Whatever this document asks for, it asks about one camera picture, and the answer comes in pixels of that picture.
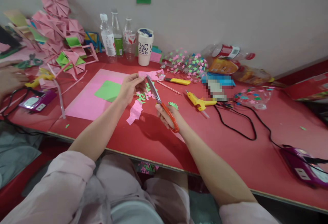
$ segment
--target purple power strip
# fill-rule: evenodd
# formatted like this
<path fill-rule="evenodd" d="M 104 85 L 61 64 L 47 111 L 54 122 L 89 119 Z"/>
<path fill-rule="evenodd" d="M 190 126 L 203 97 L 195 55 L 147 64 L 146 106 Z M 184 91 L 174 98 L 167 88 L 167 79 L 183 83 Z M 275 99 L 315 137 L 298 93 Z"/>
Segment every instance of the purple power strip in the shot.
<path fill-rule="evenodd" d="M 41 112 L 56 96 L 57 94 L 49 89 L 41 89 L 42 96 L 32 96 L 26 101 L 19 104 L 19 107 L 25 108 L 33 113 Z"/>

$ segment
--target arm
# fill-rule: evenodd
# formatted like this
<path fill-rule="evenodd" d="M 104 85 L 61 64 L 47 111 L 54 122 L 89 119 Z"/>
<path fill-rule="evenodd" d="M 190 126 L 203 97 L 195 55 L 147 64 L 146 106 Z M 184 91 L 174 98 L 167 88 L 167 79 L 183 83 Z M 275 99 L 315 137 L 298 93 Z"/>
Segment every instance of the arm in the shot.
<path fill-rule="evenodd" d="M 192 155 L 196 166 L 208 190 L 221 205 L 239 202 L 257 202 L 249 188 L 240 176 L 217 155 L 208 145 L 190 128 L 180 113 L 172 106 L 168 107 L 176 118 L 180 134 Z M 157 115 L 165 126 L 173 123 L 160 105 L 156 105 Z"/>
<path fill-rule="evenodd" d="M 145 78 L 138 77 L 138 74 L 126 77 L 115 101 L 80 133 L 68 150 L 81 152 L 93 161 L 97 160 L 108 144 L 123 111 L 131 103 L 133 94 L 138 91 L 146 91 Z"/>

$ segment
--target yellow utility knife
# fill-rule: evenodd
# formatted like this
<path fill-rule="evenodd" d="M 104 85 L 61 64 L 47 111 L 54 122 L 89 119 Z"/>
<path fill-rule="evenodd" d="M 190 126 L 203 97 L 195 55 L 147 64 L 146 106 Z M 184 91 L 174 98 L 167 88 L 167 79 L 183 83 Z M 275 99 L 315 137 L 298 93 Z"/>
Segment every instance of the yellow utility knife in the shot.
<path fill-rule="evenodd" d="M 164 80 L 169 81 L 169 82 L 178 83 L 181 85 L 189 85 L 190 84 L 190 80 L 181 80 L 181 79 L 177 79 L 177 78 L 165 78 Z"/>

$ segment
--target water bottle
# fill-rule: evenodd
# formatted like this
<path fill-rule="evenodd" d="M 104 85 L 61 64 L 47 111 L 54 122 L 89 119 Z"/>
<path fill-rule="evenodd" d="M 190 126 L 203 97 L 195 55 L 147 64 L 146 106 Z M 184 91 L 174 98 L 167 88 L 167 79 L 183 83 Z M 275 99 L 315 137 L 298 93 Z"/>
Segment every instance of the water bottle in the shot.
<path fill-rule="evenodd" d="M 119 23 L 119 20 L 117 19 L 117 10 L 112 9 L 112 27 L 114 32 L 114 41 L 115 41 L 115 47 L 116 47 L 116 55 L 122 56 L 123 55 L 123 37 L 122 37 L 122 30 Z"/>
<path fill-rule="evenodd" d="M 108 24 L 108 18 L 106 14 L 100 14 L 101 25 L 100 33 L 102 37 L 102 43 L 105 47 L 106 55 L 108 56 L 109 62 L 116 61 L 116 50 L 114 42 L 114 34 L 112 27 Z"/>
<path fill-rule="evenodd" d="M 131 26 L 132 19 L 127 17 L 125 19 L 124 26 L 124 52 L 126 59 L 128 61 L 133 61 L 135 59 L 135 50 L 136 50 L 136 32 L 133 30 Z"/>

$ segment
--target yellow glue gun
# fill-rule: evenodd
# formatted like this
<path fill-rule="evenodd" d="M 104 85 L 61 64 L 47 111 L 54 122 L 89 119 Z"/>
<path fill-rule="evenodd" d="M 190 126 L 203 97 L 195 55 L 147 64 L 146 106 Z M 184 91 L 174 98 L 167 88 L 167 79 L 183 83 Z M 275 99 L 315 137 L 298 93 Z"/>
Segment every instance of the yellow glue gun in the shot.
<path fill-rule="evenodd" d="M 38 76 L 36 79 L 34 79 L 32 82 L 26 83 L 25 86 L 30 87 L 30 88 L 35 88 L 39 85 L 39 80 L 44 79 L 44 80 L 52 80 L 55 78 L 55 76 L 50 73 L 50 71 L 46 69 L 40 68 L 41 75 Z"/>
<path fill-rule="evenodd" d="M 188 98 L 191 100 L 191 102 L 193 103 L 194 106 L 197 107 L 197 109 L 199 111 L 204 111 L 204 109 L 206 109 L 205 106 L 209 106 L 209 105 L 215 105 L 216 101 L 215 100 L 211 100 L 211 101 L 204 101 L 202 99 L 197 98 L 193 93 L 191 92 L 187 92 L 187 96 Z"/>

